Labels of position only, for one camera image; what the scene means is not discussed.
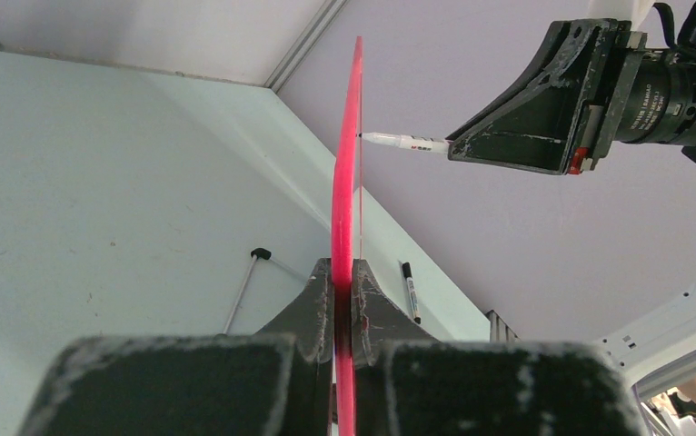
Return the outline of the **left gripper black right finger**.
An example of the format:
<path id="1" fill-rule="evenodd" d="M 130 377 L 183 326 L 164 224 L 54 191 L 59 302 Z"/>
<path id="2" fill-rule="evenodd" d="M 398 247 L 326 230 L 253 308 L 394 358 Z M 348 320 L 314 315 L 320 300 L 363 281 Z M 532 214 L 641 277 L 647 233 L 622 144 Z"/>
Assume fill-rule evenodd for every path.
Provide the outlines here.
<path id="1" fill-rule="evenodd" d="M 360 435 L 645 435 L 631 389 L 574 342 L 440 341 L 353 265 Z"/>

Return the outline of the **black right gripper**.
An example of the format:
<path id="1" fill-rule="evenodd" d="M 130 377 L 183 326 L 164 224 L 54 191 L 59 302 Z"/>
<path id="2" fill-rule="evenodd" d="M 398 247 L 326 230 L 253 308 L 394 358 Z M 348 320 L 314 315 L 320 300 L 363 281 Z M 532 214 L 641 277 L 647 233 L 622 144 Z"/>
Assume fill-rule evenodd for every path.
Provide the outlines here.
<path id="1" fill-rule="evenodd" d="M 448 159 L 548 174 L 593 170 L 615 140 L 646 41 L 630 21 L 551 23 L 519 77 L 448 136 Z"/>

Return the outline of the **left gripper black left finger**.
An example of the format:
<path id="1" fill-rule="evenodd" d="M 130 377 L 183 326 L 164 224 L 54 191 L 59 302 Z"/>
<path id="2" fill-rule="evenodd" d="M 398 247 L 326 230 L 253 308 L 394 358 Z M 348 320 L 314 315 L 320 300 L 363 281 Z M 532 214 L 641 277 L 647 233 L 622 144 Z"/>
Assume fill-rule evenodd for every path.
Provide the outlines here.
<path id="1" fill-rule="evenodd" d="M 331 264 L 251 335 L 94 336 L 49 366 L 22 435 L 328 435 Z"/>

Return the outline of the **white whiteboard marker pen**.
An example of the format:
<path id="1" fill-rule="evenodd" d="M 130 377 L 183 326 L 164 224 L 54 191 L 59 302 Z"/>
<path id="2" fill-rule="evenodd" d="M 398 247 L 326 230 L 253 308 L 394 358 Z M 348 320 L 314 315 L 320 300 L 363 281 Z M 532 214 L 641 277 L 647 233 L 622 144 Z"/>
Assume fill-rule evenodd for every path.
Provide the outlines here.
<path id="1" fill-rule="evenodd" d="M 405 134 L 361 133 L 358 137 L 372 144 L 434 154 L 448 154 L 451 145 L 446 140 Z"/>

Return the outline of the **pink-framed whiteboard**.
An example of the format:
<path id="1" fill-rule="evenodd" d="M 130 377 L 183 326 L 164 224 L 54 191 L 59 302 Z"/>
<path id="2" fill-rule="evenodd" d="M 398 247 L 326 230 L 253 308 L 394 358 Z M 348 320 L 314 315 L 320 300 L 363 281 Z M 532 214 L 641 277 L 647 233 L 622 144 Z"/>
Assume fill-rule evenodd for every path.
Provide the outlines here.
<path id="1" fill-rule="evenodd" d="M 338 432 L 356 433 L 356 384 L 352 346 L 353 188 L 363 75 L 363 39 L 358 36 L 333 168 L 331 278 L 334 298 L 334 358 Z"/>

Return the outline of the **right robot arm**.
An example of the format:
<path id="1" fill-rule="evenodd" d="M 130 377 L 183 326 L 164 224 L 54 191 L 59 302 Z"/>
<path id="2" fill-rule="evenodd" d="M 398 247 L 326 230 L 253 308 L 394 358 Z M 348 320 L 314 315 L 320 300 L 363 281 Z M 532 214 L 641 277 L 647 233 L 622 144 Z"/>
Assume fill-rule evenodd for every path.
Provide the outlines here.
<path id="1" fill-rule="evenodd" d="M 594 169 L 613 142 L 678 145 L 696 164 L 696 3 L 658 3 L 650 49 L 628 21 L 555 21 L 516 81 L 448 137 L 452 161 L 553 175 Z"/>

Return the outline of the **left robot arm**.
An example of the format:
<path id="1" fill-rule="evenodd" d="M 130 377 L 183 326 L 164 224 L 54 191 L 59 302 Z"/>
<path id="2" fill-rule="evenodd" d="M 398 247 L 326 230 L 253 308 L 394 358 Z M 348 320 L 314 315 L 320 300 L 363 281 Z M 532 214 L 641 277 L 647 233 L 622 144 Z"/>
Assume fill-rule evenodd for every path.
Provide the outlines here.
<path id="1" fill-rule="evenodd" d="M 696 282 L 597 346 L 441 342 L 353 265 L 340 401 L 329 260 L 248 336 L 88 337 L 49 367 L 23 435 L 674 435 L 648 398 L 696 375 Z"/>

